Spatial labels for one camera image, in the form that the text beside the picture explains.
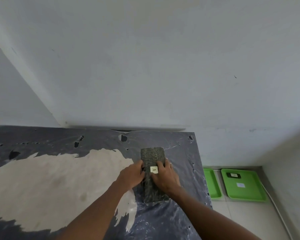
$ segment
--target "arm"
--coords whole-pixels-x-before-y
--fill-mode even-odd
[[[174,200],[189,218],[201,239],[260,240],[256,235],[192,198],[180,186],[179,176],[166,159],[165,167],[158,161],[158,174],[152,174],[155,184]]]
[[[108,190],[77,216],[56,240],[103,239],[121,197],[143,180],[142,163],[140,160],[123,169]]]

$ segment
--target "left hand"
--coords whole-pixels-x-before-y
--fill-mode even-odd
[[[119,183],[124,192],[127,192],[137,186],[144,179],[145,173],[144,171],[141,172],[142,165],[143,161],[139,160],[121,170],[116,181]]]

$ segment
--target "camouflage-patterned object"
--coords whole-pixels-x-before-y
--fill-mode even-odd
[[[170,198],[162,192],[153,182],[150,167],[157,166],[157,161],[164,165],[165,155],[162,147],[141,149],[141,160],[144,164],[145,177],[143,180],[143,195],[145,203],[168,201]]]

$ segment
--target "white paper label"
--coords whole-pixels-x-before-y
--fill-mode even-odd
[[[158,173],[158,167],[157,166],[150,167],[150,172],[151,173]]]
[[[246,186],[243,183],[237,183],[237,186],[240,188],[245,188]]]

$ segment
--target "right hand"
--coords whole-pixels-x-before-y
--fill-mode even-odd
[[[151,173],[152,179],[156,186],[161,189],[167,195],[173,193],[176,189],[181,187],[179,176],[173,170],[172,164],[166,158],[165,167],[162,162],[157,161],[158,173]]]

